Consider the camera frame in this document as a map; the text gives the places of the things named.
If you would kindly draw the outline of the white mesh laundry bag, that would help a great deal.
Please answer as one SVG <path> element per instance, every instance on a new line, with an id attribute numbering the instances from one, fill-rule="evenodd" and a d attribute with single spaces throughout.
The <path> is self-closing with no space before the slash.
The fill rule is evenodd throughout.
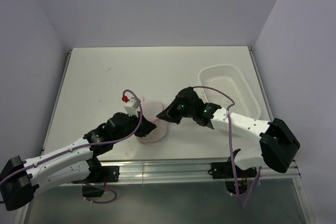
<path id="1" fill-rule="evenodd" d="M 156 116 L 162 112 L 165 107 L 161 101 L 141 98 L 141 105 L 145 119 L 153 123 L 156 128 L 145 137 L 137 137 L 141 143 L 154 143 L 166 135 L 167 123 L 158 119 Z"/>

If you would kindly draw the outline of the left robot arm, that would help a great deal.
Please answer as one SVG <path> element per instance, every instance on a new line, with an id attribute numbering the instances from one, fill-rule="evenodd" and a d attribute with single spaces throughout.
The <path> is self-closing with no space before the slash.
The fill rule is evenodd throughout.
<path id="1" fill-rule="evenodd" d="M 66 183 L 95 183 L 103 178 L 98 156 L 115 143 L 135 135 L 145 137 L 156 125 L 142 115 L 116 113 L 79 140 L 49 154 L 22 160 L 15 156 L 1 171 L 1 203 L 17 210 L 38 193 Z"/>

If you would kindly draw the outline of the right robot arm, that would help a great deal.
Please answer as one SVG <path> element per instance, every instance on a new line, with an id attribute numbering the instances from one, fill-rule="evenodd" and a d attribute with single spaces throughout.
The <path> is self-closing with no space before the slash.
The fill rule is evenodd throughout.
<path id="1" fill-rule="evenodd" d="M 183 118 L 191 118 L 200 126 L 226 131 L 230 136 L 236 134 L 255 143 L 256 147 L 231 155 L 227 170 L 234 177 L 260 166 L 286 173 L 300 148 L 287 124 L 278 118 L 264 121 L 236 114 L 230 110 L 233 106 L 233 103 L 226 108 L 205 103 L 192 87 L 188 87 L 182 89 L 156 117 L 175 124 L 180 124 Z"/>

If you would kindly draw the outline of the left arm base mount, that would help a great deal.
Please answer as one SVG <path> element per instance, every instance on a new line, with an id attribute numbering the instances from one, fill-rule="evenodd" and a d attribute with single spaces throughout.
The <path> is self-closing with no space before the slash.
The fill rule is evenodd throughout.
<path id="1" fill-rule="evenodd" d="M 117 192 L 109 187 L 107 183 L 116 183 L 119 179 L 120 167 L 116 165 L 102 166 L 97 157 L 87 161 L 89 165 L 89 176 L 80 180 L 82 183 L 82 196 L 84 200 L 93 204 L 107 204 L 117 199 Z M 100 198 L 105 192 L 113 194 L 113 198 L 107 201 L 97 201 L 94 198 Z"/>

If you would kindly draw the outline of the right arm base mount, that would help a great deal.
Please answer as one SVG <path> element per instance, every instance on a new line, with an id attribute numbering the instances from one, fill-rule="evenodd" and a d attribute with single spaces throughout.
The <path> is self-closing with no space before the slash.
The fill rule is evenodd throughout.
<path id="1" fill-rule="evenodd" d="M 248 189 L 254 189 L 257 185 L 257 182 L 252 186 L 248 184 L 248 178 L 255 178 L 257 176 L 257 170 L 253 168 L 249 168 L 247 170 L 241 170 L 239 167 L 236 167 L 237 179 L 238 179 L 238 190 L 239 194 L 247 194 Z M 207 173 L 212 176 L 212 179 L 233 179 L 233 169 L 231 158 L 229 157 L 225 162 L 212 162 L 211 168 L 207 171 Z M 227 191 L 236 195 L 235 190 L 235 182 L 234 180 L 225 182 L 225 186 Z"/>

